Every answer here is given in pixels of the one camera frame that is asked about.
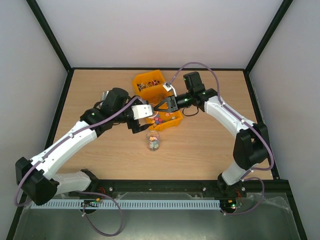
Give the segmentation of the yellow bin with lollipops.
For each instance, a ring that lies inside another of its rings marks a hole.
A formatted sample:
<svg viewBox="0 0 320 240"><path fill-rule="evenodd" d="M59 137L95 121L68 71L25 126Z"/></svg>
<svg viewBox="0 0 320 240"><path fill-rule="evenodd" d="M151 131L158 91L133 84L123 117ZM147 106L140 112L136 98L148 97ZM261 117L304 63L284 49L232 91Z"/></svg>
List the yellow bin with lollipops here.
<svg viewBox="0 0 320 240"><path fill-rule="evenodd" d="M165 83L164 76L159 69L136 75L132 81L133 90L136 95L142 96L147 90Z"/></svg>

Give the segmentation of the clear glass jar lid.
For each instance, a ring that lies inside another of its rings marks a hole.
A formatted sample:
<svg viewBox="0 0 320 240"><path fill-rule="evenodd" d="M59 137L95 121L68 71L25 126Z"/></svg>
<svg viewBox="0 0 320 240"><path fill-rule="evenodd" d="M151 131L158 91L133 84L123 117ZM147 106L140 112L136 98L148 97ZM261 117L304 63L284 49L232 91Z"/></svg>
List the clear glass jar lid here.
<svg viewBox="0 0 320 240"><path fill-rule="evenodd" d="M147 118L152 119L152 118L155 118L159 114L159 112L154 109L154 107L156 106L155 103L152 103L152 102L145 100L145 99L142 99L142 98L140 99L140 102L143 103L144 105L148 105Z"/></svg>

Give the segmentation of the metal scoop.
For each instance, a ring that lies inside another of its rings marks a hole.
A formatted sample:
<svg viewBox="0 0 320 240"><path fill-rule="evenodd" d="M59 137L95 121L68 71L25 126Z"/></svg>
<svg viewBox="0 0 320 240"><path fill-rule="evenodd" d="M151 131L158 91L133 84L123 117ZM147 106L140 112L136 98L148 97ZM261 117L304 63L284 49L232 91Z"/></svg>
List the metal scoop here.
<svg viewBox="0 0 320 240"><path fill-rule="evenodd" d="M101 96L100 100L96 103L96 107L97 107L98 109L100 109L100 108L104 105L104 102L105 102L105 100L106 100L109 92L110 92L110 91L107 90L107 91L104 91L104 92L102 93L102 96Z"/></svg>

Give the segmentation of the yellow bin with star candies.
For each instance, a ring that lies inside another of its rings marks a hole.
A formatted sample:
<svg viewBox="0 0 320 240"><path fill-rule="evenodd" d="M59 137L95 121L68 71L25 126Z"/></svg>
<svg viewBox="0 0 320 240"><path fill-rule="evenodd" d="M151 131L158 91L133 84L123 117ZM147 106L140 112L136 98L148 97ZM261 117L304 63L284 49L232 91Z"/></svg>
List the yellow bin with star candies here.
<svg viewBox="0 0 320 240"><path fill-rule="evenodd" d="M152 117L146 118L145 121L147 124L151 124L150 130L161 132L171 127L177 127L183 118L180 111L172 113L156 111Z"/></svg>

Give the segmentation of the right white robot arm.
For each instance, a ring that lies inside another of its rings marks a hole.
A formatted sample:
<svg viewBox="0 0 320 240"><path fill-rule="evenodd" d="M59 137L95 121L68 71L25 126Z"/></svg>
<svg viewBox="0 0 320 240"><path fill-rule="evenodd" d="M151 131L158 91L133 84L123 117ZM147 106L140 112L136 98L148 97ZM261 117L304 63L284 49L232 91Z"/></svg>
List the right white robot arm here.
<svg viewBox="0 0 320 240"><path fill-rule="evenodd" d="M235 111L223 100L219 90L205 87L197 71L185 74L183 80L187 93L164 98L154 110L173 113L195 106L214 117L235 138L233 163L217 178L217 188L222 195L233 193L237 183L244 181L251 172L262 171L258 165L264 160L270 160L267 171L274 167L268 128L264 123L255 123Z"/></svg>

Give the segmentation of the clear glass jar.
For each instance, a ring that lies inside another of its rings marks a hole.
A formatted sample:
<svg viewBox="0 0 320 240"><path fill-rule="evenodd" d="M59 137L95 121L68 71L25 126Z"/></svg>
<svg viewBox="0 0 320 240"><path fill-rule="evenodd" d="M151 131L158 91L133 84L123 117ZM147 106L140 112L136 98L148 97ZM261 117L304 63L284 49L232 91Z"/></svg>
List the clear glass jar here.
<svg viewBox="0 0 320 240"><path fill-rule="evenodd" d="M155 130L150 130L146 134L146 146L150 151L156 151L160 146L160 134Z"/></svg>

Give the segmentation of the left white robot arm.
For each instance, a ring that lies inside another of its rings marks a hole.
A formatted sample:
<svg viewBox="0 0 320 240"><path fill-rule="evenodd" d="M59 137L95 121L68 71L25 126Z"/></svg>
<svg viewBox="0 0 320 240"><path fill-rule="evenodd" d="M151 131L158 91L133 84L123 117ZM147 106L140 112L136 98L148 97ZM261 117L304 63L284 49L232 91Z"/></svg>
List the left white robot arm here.
<svg viewBox="0 0 320 240"><path fill-rule="evenodd" d="M94 178L91 172L58 174L58 170L81 148L115 125L126 124L134 134L146 130L149 124L141 125L139 120L154 113L153 106L140 96L130 97L118 87L105 91L102 99L87 109L59 140L31 159L21 157L16 161L18 190L38 206L58 194L86 190Z"/></svg>

